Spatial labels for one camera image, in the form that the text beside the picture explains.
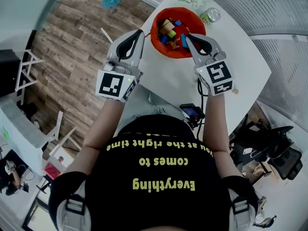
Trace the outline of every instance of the white stick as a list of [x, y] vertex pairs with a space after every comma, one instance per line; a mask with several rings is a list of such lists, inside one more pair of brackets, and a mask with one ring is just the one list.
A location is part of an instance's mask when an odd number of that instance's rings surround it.
[[113, 40], [111, 39], [111, 37], [108, 35], [108, 33], [103, 28], [101, 28], [101, 31], [105, 34], [105, 36], [108, 38], [110, 43], [113, 43]]

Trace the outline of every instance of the hand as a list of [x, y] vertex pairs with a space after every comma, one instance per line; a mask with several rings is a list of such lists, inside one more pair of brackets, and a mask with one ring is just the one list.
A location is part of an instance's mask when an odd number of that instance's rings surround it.
[[6, 165], [7, 165], [7, 168], [8, 168], [8, 170], [11, 172], [11, 173], [13, 173], [13, 172], [15, 172], [16, 171], [16, 165], [15, 165], [15, 163], [13, 163], [12, 161], [6, 161]]

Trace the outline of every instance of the wooden floor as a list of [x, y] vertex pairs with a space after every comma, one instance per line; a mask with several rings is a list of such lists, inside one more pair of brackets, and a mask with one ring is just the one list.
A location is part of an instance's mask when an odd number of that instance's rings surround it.
[[113, 9], [101, 2], [58, 0], [32, 45], [33, 53], [44, 60], [31, 69], [38, 83], [26, 88], [26, 103], [38, 107], [32, 120], [48, 133], [63, 111], [60, 137], [77, 126], [73, 138], [79, 144], [103, 106], [95, 96], [95, 84], [110, 42], [100, 28], [116, 39], [140, 28], [154, 10], [140, 0], [121, 0]]

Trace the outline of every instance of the black electronic device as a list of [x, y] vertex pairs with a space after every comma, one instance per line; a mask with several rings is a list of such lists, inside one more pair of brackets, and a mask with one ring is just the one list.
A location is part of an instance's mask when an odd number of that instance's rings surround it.
[[12, 50], [0, 51], [0, 97], [15, 92], [20, 59]]
[[202, 109], [193, 103], [181, 104], [180, 108], [189, 116], [188, 124], [192, 129], [196, 128], [199, 125], [198, 122], [201, 122], [205, 118]]
[[29, 192], [29, 185], [24, 182], [23, 190], [28, 193]]

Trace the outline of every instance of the shoulder strap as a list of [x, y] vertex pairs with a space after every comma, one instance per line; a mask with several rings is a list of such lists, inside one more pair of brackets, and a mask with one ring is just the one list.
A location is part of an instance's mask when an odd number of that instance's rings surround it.
[[229, 189], [232, 206], [229, 215], [229, 231], [249, 230], [256, 218], [256, 211], [246, 198]]
[[91, 216], [85, 204], [86, 181], [68, 199], [62, 201], [57, 209], [59, 231], [90, 231]]

